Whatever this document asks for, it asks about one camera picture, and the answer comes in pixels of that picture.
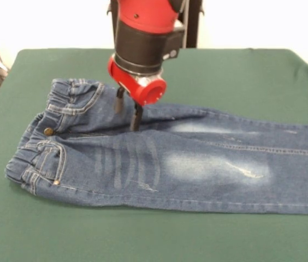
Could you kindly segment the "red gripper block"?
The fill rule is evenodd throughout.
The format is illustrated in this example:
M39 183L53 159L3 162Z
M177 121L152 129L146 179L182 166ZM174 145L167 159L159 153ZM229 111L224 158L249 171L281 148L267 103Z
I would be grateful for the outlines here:
M115 63L115 56L112 55L108 61L109 75L120 87L117 89L114 110L120 113L123 109L123 95L127 91L135 101L134 114L132 116L130 130L138 131L143 116L144 105L158 102L165 94L167 83L161 77L161 73L152 76L136 76L122 70Z

